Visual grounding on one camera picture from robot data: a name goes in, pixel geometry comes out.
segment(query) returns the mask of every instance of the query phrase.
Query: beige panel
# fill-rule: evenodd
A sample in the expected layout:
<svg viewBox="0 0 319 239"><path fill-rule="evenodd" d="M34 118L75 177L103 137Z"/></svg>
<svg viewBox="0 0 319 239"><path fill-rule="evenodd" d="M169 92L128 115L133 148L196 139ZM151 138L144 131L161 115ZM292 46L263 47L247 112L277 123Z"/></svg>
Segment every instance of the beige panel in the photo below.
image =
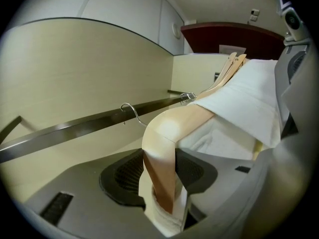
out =
<svg viewBox="0 0 319 239"><path fill-rule="evenodd" d="M171 89L198 95L214 83L215 73L222 70L227 59L223 54L175 56Z"/></svg>
<svg viewBox="0 0 319 239"><path fill-rule="evenodd" d="M24 119L8 141L123 102L167 98L172 64L173 56L154 43L100 22L55 19L13 28L0 53L0 128L17 115ZM141 119L148 123L162 111ZM144 130L133 119L3 163L2 177L25 200L66 168L109 155Z"/></svg>

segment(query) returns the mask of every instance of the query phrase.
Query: white cabinet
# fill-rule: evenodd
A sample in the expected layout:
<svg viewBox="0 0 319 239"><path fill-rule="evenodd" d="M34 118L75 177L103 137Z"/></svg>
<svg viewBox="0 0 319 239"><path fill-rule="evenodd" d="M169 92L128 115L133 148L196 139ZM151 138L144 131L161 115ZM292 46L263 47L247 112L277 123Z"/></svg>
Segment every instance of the white cabinet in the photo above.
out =
<svg viewBox="0 0 319 239"><path fill-rule="evenodd" d="M77 17L86 0L26 0L11 26L53 17Z"/></svg>
<svg viewBox="0 0 319 239"><path fill-rule="evenodd" d="M184 25L184 22L171 5L166 0L162 0L159 24L159 45L173 55L184 54L183 34L180 32L180 38L176 38L172 29L173 24L176 25L180 32L180 27Z"/></svg>
<svg viewBox="0 0 319 239"><path fill-rule="evenodd" d="M89 0L83 18L109 22L158 43L161 0Z"/></svg>

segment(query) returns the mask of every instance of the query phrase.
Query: metal hook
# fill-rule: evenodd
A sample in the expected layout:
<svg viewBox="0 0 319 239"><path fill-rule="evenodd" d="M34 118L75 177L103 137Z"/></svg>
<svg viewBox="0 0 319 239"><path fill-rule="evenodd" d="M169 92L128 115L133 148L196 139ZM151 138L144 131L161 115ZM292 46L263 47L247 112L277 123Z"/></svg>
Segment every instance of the metal hook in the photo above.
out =
<svg viewBox="0 0 319 239"><path fill-rule="evenodd" d="M122 109L123 105L127 105L127 106L131 107L132 110L134 111L135 116L136 116L136 118L138 119L139 123L142 124L142 125L145 126L145 127L148 126L148 125L144 124L143 122L141 122L138 113L136 112L135 108L134 108L131 104L129 104L129 103L123 103L123 104L121 105L121 107L120 107L120 109L121 109L122 111L123 111L123 109Z"/></svg>

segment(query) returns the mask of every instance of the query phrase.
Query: wall switch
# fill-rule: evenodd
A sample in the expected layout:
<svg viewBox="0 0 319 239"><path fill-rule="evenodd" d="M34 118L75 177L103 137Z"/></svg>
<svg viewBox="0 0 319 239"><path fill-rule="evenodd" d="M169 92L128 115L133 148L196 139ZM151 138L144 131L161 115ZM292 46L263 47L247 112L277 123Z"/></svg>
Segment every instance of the wall switch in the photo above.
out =
<svg viewBox="0 0 319 239"><path fill-rule="evenodd" d="M257 16L254 16L254 15L250 15L250 20L251 21L257 21Z"/></svg>
<svg viewBox="0 0 319 239"><path fill-rule="evenodd" d="M250 14L254 15L254 16L258 16L259 15L259 10L257 9L252 9Z"/></svg>

